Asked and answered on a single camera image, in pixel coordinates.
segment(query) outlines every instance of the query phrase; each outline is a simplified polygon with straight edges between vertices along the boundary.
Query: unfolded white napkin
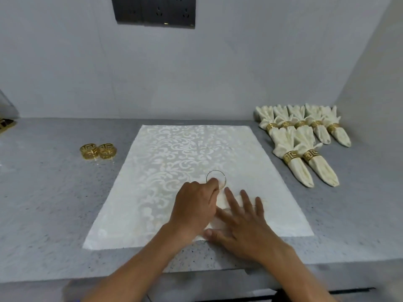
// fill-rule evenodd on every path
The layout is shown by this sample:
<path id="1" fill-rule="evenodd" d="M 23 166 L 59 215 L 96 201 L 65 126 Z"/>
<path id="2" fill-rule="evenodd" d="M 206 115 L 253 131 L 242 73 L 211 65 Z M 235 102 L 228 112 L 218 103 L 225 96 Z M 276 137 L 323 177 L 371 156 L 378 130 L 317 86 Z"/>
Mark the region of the unfolded white napkin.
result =
<path id="1" fill-rule="evenodd" d="M 319 141 L 323 144 L 330 144 L 330 135 L 326 127 L 323 125 L 323 117 L 319 110 L 319 106 L 305 104 L 305 118 L 309 126 L 314 129 Z"/>
<path id="2" fill-rule="evenodd" d="M 337 117 L 337 107 L 333 106 L 333 108 L 330 108 L 329 106 L 320 106 L 319 109 L 323 117 L 323 124 L 331 135 L 334 136 L 340 144 L 344 145 L 345 147 L 350 147 L 351 141 L 349 136 L 343 127 L 339 127 L 341 117 Z"/>
<path id="3" fill-rule="evenodd" d="M 309 166 L 318 174 L 318 176 L 330 186 L 340 185 L 336 173 L 327 163 L 327 161 L 319 155 L 316 149 L 322 147 L 322 143 L 315 145 L 315 137 L 312 127 L 301 126 L 295 132 L 295 141 L 299 156 L 304 157 Z"/>
<path id="4" fill-rule="evenodd" d="M 298 119 L 289 115 L 287 106 L 277 105 L 273 107 L 273 111 L 275 113 L 275 123 L 281 128 L 285 127 L 287 130 L 294 130 L 294 125 L 298 122 Z"/>
<path id="5" fill-rule="evenodd" d="M 298 130 L 298 128 L 308 125 L 308 123 L 305 120 L 305 106 L 291 106 L 287 105 L 288 112 L 290 116 L 294 116 L 295 118 L 298 119 L 298 122 L 294 124 L 294 127 Z"/>
<path id="6" fill-rule="evenodd" d="M 258 113 L 260 119 L 259 127 L 261 129 L 266 130 L 270 135 L 270 130 L 273 127 L 277 126 L 275 124 L 275 115 L 273 107 L 272 106 L 262 106 L 261 108 L 256 107 L 256 112 Z"/>
<path id="7" fill-rule="evenodd" d="M 294 146 L 295 128 L 273 128 L 270 136 L 275 143 L 273 153 L 283 159 L 294 176 L 305 186 L 314 187 L 314 181 L 304 162 L 298 156 L 298 148 Z"/>

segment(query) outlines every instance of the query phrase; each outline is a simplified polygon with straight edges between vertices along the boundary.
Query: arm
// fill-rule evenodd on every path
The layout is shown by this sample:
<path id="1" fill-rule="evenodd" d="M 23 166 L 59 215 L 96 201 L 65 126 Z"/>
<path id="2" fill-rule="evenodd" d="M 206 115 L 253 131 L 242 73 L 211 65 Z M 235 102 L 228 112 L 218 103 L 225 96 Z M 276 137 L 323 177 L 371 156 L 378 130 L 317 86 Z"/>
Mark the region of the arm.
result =
<path id="1" fill-rule="evenodd" d="M 283 242 L 267 225 L 263 204 L 256 198 L 256 212 L 248 195 L 241 191 L 242 210 L 234 195 L 225 189 L 232 215 L 217 208 L 216 216 L 224 221 L 232 232 L 225 236 L 219 230 L 208 229 L 204 237 L 222 244 L 235 255 L 262 264 L 282 285 L 293 302 L 335 302 L 322 284 L 305 267 L 294 249 Z"/>
<path id="2" fill-rule="evenodd" d="M 83 299 L 83 302 L 138 302 L 168 263 L 201 234 L 216 212 L 218 180 L 186 182 L 179 190 L 171 218 L 154 238 Z"/>

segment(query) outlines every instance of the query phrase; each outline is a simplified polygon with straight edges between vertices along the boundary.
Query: forearm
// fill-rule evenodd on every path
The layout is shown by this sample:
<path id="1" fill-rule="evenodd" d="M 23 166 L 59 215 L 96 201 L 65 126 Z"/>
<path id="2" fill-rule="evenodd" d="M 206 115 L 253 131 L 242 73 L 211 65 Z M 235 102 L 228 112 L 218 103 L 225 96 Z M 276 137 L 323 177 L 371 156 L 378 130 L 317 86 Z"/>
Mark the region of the forearm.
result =
<path id="1" fill-rule="evenodd" d="M 287 248 L 279 255 L 275 267 L 265 264 L 264 266 L 279 281 L 293 302 L 336 301 L 301 262 L 292 248 Z"/>
<path id="2" fill-rule="evenodd" d="M 104 279 L 83 302 L 140 301 L 184 246 L 174 230 L 164 225 L 138 254 Z"/>

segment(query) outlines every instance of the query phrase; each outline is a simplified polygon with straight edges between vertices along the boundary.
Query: countertop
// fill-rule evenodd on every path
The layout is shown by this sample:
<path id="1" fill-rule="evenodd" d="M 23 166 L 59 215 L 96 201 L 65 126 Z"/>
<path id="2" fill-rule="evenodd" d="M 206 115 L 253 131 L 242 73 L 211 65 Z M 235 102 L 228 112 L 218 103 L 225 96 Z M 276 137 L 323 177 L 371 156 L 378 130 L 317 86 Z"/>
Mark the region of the countertop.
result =
<path id="1" fill-rule="evenodd" d="M 402 172 L 354 138 L 351 148 L 332 139 L 321 150 L 340 186 L 311 172 L 310 189 L 272 154 L 269 136 L 253 121 L 20 119 L 0 134 L 0 282 L 105 276 L 138 251 L 82 245 L 143 124 L 250 126 L 315 233 L 284 238 L 305 264 L 403 258 Z M 85 161 L 79 148 L 90 142 L 111 142 L 118 154 L 113 161 Z M 253 266 L 201 241 L 165 272 Z"/>

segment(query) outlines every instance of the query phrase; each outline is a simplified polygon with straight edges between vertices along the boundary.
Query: black power outlet panel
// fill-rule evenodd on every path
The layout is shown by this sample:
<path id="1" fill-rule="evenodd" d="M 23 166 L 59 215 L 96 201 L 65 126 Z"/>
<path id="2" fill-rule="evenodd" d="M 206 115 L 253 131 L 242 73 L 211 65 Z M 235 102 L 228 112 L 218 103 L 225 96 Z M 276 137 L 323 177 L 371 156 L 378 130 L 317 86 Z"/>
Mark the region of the black power outlet panel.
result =
<path id="1" fill-rule="evenodd" d="M 196 0 L 112 0 L 118 23 L 195 27 Z"/>

